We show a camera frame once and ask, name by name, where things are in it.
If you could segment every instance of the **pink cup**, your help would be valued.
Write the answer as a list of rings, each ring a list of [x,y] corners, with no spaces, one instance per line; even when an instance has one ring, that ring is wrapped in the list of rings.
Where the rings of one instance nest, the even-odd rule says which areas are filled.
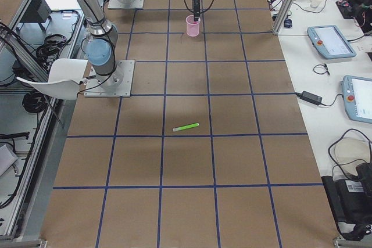
[[[190,15],[186,18],[186,33],[190,37],[195,37],[199,35],[200,29],[200,18],[198,21],[194,21],[194,15]]]

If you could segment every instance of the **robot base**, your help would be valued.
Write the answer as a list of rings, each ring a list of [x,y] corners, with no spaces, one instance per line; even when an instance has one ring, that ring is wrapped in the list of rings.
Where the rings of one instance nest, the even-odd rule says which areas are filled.
[[[132,82],[133,82],[133,74],[134,74],[134,60],[119,60],[117,62],[117,67],[120,67],[124,72],[124,78],[121,84],[117,87],[112,89],[105,89],[102,87],[96,87],[93,89],[89,89],[84,92],[85,97],[130,97],[131,89],[132,89]],[[95,75],[95,71],[92,68],[90,75]],[[87,88],[92,88],[98,85],[96,79],[91,79],[88,81]]]
[[[145,0],[135,0],[131,3],[121,3],[118,0],[110,0],[109,10],[143,9]]]

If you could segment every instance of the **power cord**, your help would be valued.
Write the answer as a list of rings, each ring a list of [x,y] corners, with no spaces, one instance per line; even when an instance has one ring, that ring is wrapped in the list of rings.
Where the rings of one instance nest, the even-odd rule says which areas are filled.
[[[343,96],[343,94],[337,94],[335,99],[333,100],[332,104],[330,105],[326,105],[326,104],[323,104],[321,102],[322,100],[322,97],[321,96],[318,96],[318,95],[315,95],[315,94],[312,94],[308,91],[302,91],[302,93],[299,93],[299,92],[295,92],[295,95],[300,98],[301,100],[304,100],[306,102],[309,102],[311,104],[314,104],[316,106],[319,106],[319,105],[322,105],[322,106],[325,106],[325,107],[331,107],[334,105],[334,103],[336,102],[337,100],[337,97],[339,96]]]
[[[44,95],[34,89],[23,97],[22,106],[29,113],[40,113],[48,107],[48,104]]]
[[[368,146],[369,146],[369,151],[370,151],[370,161],[369,162],[366,162],[365,160],[362,160],[362,159],[359,159],[360,161],[364,161],[365,163],[371,163],[371,159],[372,159],[372,146],[371,146],[371,140],[369,139],[369,137],[367,137],[366,134],[364,134],[363,132],[359,131],[358,129],[354,129],[354,128],[350,128],[348,129],[346,132],[344,132],[342,134],[342,136],[337,140],[335,141],[334,143],[332,143],[330,145],[330,147],[328,148],[328,155],[330,157],[330,159],[335,163],[335,167],[339,167],[339,169],[341,170],[342,174],[348,179],[348,180],[351,180],[351,181],[356,181],[356,182],[360,182],[360,179],[358,179],[358,177],[355,177],[354,175],[353,176],[349,176],[348,174],[346,174],[346,172],[342,169],[342,166],[343,165],[347,165],[347,164],[351,164],[351,163],[354,163],[356,160],[354,161],[351,161],[351,162],[348,162],[346,164],[339,164],[336,159],[334,159],[334,157],[332,156],[331,154],[331,149],[336,145],[338,144],[340,141],[343,140],[343,138],[345,137],[345,135],[350,132],[350,131],[355,131],[355,132],[358,132],[360,133],[361,135],[363,135],[363,137],[368,140]]]
[[[327,1],[329,1],[329,0],[325,0],[325,1],[324,1],[324,5],[323,5],[323,7],[322,7],[319,11],[317,11],[317,12],[315,12],[315,11],[311,11],[311,10],[306,10],[306,9],[304,9],[303,7],[301,7],[299,4],[297,4],[296,2],[293,2],[292,4],[296,5],[297,7],[299,7],[301,10],[303,10],[303,11],[305,11],[305,12],[314,13],[314,14],[319,14],[319,13],[321,13],[321,12],[324,10],[324,8],[326,8],[326,6],[327,6]]]
[[[318,74],[318,75],[325,75],[327,74],[328,76],[331,75],[331,73],[328,71],[328,66],[326,64],[317,64],[313,68],[313,72]]]

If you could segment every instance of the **blue grid line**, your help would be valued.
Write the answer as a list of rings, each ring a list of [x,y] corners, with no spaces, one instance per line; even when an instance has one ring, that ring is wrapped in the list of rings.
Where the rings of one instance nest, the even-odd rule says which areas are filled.
[[[85,138],[218,138],[225,136],[306,136],[307,132],[299,133],[247,133],[247,134],[213,134],[213,135],[79,135],[67,136],[69,139],[85,139]]]
[[[102,210],[101,210],[101,216],[99,218],[99,226],[98,226],[98,233],[97,233],[97,239],[96,239],[96,244],[95,247],[99,247],[99,240],[101,237],[101,230],[102,230],[102,223],[103,223],[103,216],[105,214],[105,207],[106,207],[106,199],[107,199],[107,193],[108,193],[108,186],[109,186],[109,181],[110,181],[110,174],[111,174],[111,166],[112,166],[112,161],[113,161],[113,155],[114,155],[114,149],[115,149],[115,142],[116,142],[116,133],[117,133],[117,127],[119,125],[119,117],[120,117],[120,109],[121,109],[121,103],[123,101],[123,97],[120,97],[120,102],[119,102],[119,108],[117,110],[117,115],[116,115],[116,123],[115,123],[115,131],[114,131],[114,137],[112,141],[112,147],[111,147],[111,154],[110,154],[110,160],[109,160],[109,168],[107,171],[107,177],[106,177],[106,187],[105,187],[105,194],[103,196],[103,202],[102,202]]]
[[[134,12],[134,16],[133,16],[133,19],[132,19],[131,33],[133,32],[135,13],[136,13],[136,11]],[[128,40],[126,59],[128,59],[131,38],[132,38],[132,34],[130,34],[129,40]],[[100,219],[99,219],[99,227],[98,227],[98,233],[97,233],[95,248],[99,247],[99,240],[100,240],[100,237],[101,237],[102,222],[103,222],[103,216],[105,214],[106,198],[107,198],[107,192],[108,192],[108,186],[109,186],[109,180],[110,180],[110,173],[111,173],[111,166],[112,166],[112,160],[113,160],[115,143],[116,143],[116,134],[117,134],[118,126],[119,126],[119,117],[120,117],[120,111],[121,111],[121,104],[122,103],[123,103],[123,97],[120,97],[119,108],[117,110],[117,116],[116,116],[115,131],[114,131],[113,141],[112,141],[112,150],[111,150],[111,155],[110,155],[109,168],[108,168],[108,173],[107,173],[107,178],[106,178],[106,189],[105,189],[105,194],[103,196],[102,210],[101,210],[101,216],[100,216]]]
[[[220,220],[219,220],[219,207],[218,207],[218,197],[216,188],[216,165],[214,162],[214,146],[213,146],[213,125],[212,125],[212,107],[210,102],[210,86],[209,86],[209,70],[208,70],[208,55],[207,55],[207,43],[206,43],[206,33],[205,33],[205,19],[203,15],[203,37],[204,37],[204,52],[205,52],[205,67],[207,75],[207,93],[208,93],[208,114],[209,114],[209,129],[210,129],[210,149],[212,154],[212,173],[213,173],[213,194],[214,194],[214,212],[216,215],[216,233],[217,233],[217,244],[221,248],[221,236],[220,236]]]
[[[236,0],[234,0],[234,6],[235,6],[235,8],[237,7]],[[241,31],[241,25],[240,25],[240,21],[239,21],[239,14],[238,14],[237,10],[235,10],[235,12],[237,14],[239,30]],[[245,46],[244,46],[244,40],[243,40],[243,35],[242,34],[240,35],[240,39],[241,39],[241,44],[242,44],[242,48],[243,48],[244,59],[247,61],[246,51],[245,51]],[[253,86],[252,86],[252,81],[251,81],[251,75],[250,75],[250,72],[249,72],[249,66],[248,66],[247,62],[246,62],[246,70],[247,70],[247,74],[248,74],[249,87],[251,89],[251,92],[254,93]],[[268,184],[268,189],[269,189],[269,195],[270,195],[271,209],[273,211],[274,225],[275,225],[275,228],[276,228],[279,247],[282,248],[280,230],[279,230],[279,226],[278,226],[278,220],[277,220],[277,215],[276,215],[276,210],[275,210],[275,205],[274,205],[273,194],[272,194],[271,187],[270,187],[269,170],[267,168],[267,162],[266,162],[266,157],[265,157],[265,153],[264,153],[264,147],[263,147],[263,142],[262,142],[260,124],[259,124],[259,119],[258,119],[258,112],[257,112],[256,101],[255,101],[255,96],[254,95],[252,95],[252,103],[253,103],[253,110],[255,112],[257,131],[259,133],[259,140],[260,140],[260,145],[261,145],[261,150],[262,150],[262,158],[263,158],[263,162],[264,162],[265,174],[266,174],[266,179],[267,179],[267,184]]]
[[[314,187],[322,183],[284,183],[284,184],[221,184],[221,185],[113,185],[113,186],[55,186],[53,190],[82,189],[200,189],[200,188],[258,188],[258,187]]]
[[[165,60],[165,77],[164,77],[164,100],[163,100],[163,122],[162,122],[162,153],[160,156],[160,189],[159,189],[159,208],[158,208],[158,237],[156,247],[160,248],[160,234],[162,224],[162,199],[163,199],[163,166],[164,166],[164,141],[165,141],[165,117],[166,117],[166,99],[167,99],[167,72],[168,72],[168,52],[169,52],[169,30],[170,30],[170,0],[168,0],[168,19],[167,19],[167,47]]]
[[[159,63],[162,62],[161,60],[138,60],[136,63]],[[205,61],[202,60],[169,60],[169,63],[205,63]],[[208,63],[236,63],[236,62],[244,62],[244,63],[256,63],[256,62],[285,62],[285,59],[265,59],[265,60],[209,60]]]
[[[261,96],[261,95],[295,95],[294,92],[268,92],[268,93],[207,93],[207,94],[132,94],[131,96]]]
[[[270,10],[269,8],[210,8],[209,10]],[[147,8],[143,9],[141,11],[168,11],[168,9],[165,8]],[[187,9],[184,8],[172,8],[170,11],[187,11]]]
[[[269,31],[257,31],[257,32],[203,32],[204,34],[221,34],[221,35],[226,35],[226,34],[267,34],[267,33],[272,33],[271,30]],[[128,32],[122,32],[119,34],[130,34]],[[132,34],[184,34],[184,32],[133,32]]]

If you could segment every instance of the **electronic device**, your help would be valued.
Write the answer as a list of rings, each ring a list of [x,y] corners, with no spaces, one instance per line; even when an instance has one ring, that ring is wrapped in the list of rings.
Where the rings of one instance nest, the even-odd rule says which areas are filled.
[[[307,28],[314,47],[325,59],[356,56],[356,52],[337,26],[314,26]]]
[[[351,120],[372,123],[372,79],[345,76],[342,80],[345,111]]]
[[[353,19],[353,8],[347,1],[336,1],[337,8],[344,19]]]

